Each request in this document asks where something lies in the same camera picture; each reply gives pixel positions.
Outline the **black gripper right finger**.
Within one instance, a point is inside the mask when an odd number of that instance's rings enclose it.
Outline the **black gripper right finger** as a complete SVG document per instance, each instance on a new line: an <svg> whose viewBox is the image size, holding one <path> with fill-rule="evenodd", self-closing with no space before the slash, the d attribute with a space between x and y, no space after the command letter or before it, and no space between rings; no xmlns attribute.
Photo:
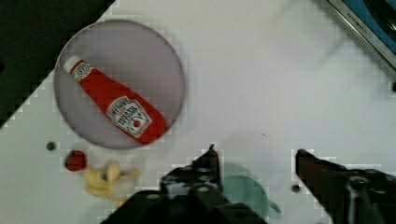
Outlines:
<svg viewBox="0 0 396 224"><path fill-rule="evenodd" d="M348 169L305 149L295 155L295 172L333 224L396 224L393 175L376 169Z"/></svg>

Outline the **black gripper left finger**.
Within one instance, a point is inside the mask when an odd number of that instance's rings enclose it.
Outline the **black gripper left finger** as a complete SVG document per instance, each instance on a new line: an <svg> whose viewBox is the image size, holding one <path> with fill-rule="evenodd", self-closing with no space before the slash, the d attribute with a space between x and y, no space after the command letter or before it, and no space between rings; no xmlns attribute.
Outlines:
<svg viewBox="0 0 396 224"><path fill-rule="evenodd" d="M176 196L186 196L192 188L201 186L223 191L219 154L214 144L210 144L208 150L190 164L177 167L164 175L160 181L160 192L173 199Z"/></svg>

